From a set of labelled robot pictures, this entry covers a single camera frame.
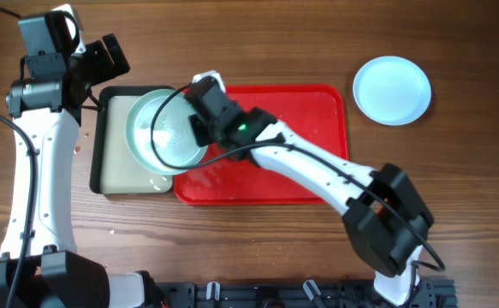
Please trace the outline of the light blue plate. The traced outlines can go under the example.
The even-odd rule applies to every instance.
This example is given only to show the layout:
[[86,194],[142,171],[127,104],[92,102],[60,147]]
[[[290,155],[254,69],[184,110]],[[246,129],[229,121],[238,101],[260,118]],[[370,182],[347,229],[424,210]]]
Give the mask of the light blue plate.
[[424,70],[400,56],[380,56],[364,64],[354,76],[352,90],[361,112],[386,126],[417,121],[432,99]]

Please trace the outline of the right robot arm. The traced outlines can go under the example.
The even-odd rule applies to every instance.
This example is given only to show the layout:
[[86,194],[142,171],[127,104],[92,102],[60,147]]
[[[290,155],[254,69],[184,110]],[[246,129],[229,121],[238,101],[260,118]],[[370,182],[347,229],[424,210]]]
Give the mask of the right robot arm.
[[351,163],[258,108],[224,120],[192,115],[189,121],[199,144],[218,143],[232,158],[248,158],[331,205],[354,251],[375,270],[375,291],[392,305],[408,304],[434,218],[403,170],[391,163],[380,170]]

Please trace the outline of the pale green plate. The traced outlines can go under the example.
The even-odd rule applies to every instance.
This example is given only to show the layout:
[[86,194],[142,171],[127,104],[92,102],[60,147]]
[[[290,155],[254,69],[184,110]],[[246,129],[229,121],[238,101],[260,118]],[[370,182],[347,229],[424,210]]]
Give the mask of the pale green plate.
[[178,175],[174,166],[197,164],[207,147],[199,147],[188,120],[195,114],[191,104],[179,94],[169,103],[170,89],[148,92],[138,98],[128,113],[125,138],[134,159],[160,175]]

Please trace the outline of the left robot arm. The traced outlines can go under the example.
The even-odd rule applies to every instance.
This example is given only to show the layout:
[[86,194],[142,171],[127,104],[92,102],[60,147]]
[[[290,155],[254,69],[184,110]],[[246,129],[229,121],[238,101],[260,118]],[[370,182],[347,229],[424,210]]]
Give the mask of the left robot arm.
[[90,88],[130,67],[114,35],[27,59],[6,97],[17,143],[9,226],[0,248],[0,307],[142,307],[145,277],[110,275],[77,253],[71,175]]

